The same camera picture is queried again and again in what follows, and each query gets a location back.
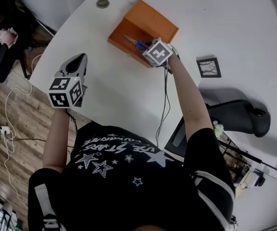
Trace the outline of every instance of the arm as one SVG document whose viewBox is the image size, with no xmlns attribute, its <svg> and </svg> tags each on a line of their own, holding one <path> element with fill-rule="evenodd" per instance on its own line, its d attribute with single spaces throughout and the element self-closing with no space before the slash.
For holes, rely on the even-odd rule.
<svg viewBox="0 0 277 231">
<path fill-rule="evenodd" d="M 42 157 L 43 168 L 62 172 L 66 167 L 69 116 L 63 109 L 54 113 L 47 142 Z"/>
<path fill-rule="evenodd" d="M 211 128 L 211 120 L 201 93 L 176 54 L 168 59 L 173 71 L 179 104 L 185 120 L 187 140 L 202 128 Z"/>
</svg>

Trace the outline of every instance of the power strip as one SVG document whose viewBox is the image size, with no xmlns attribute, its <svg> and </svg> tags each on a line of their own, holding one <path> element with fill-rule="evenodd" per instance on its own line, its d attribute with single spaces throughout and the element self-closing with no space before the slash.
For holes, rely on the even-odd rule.
<svg viewBox="0 0 277 231">
<path fill-rule="evenodd" d="M 8 126 L 1 126 L 0 127 L 0 134 L 10 134 L 10 127 Z"/>
</svg>

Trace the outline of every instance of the scissors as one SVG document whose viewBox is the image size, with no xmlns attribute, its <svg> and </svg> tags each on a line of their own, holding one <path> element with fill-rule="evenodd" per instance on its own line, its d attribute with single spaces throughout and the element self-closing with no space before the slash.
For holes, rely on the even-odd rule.
<svg viewBox="0 0 277 231">
<path fill-rule="evenodd" d="M 131 42 L 135 45 L 135 47 L 137 48 L 137 50 L 146 50 L 146 49 L 147 49 L 147 47 L 144 45 L 144 43 L 145 43 L 146 41 L 144 41 L 144 40 L 142 40 L 142 41 L 137 41 L 137 40 L 134 40 L 133 38 L 130 38 L 130 37 L 128 37 L 127 35 L 124 35 L 124 34 L 123 34 L 123 36 L 124 36 L 127 40 L 131 41 Z"/>
</svg>

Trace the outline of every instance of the black t-shirt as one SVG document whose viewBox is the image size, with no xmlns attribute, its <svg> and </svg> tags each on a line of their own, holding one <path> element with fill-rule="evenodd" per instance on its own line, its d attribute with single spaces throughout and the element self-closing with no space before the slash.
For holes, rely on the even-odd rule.
<svg viewBox="0 0 277 231">
<path fill-rule="evenodd" d="M 232 179 L 210 128 L 191 136 L 181 163 L 122 128 L 87 124 L 62 173 L 44 168 L 30 178 L 31 231 L 48 221 L 35 192 L 41 184 L 67 231 L 132 231 L 143 225 L 223 230 L 234 201 Z"/>
</svg>

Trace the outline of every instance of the orange wooden box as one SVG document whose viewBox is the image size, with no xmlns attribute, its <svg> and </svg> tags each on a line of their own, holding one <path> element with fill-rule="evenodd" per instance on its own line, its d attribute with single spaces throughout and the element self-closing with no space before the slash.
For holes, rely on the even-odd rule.
<svg viewBox="0 0 277 231">
<path fill-rule="evenodd" d="M 137 51 L 135 45 L 123 37 L 123 34 L 135 40 L 147 41 L 161 37 L 163 42 L 170 43 L 177 31 L 178 27 L 151 6 L 139 0 L 108 37 L 108 42 L 146 67 L 152 67 L 142 54 Z"/>
</svg>

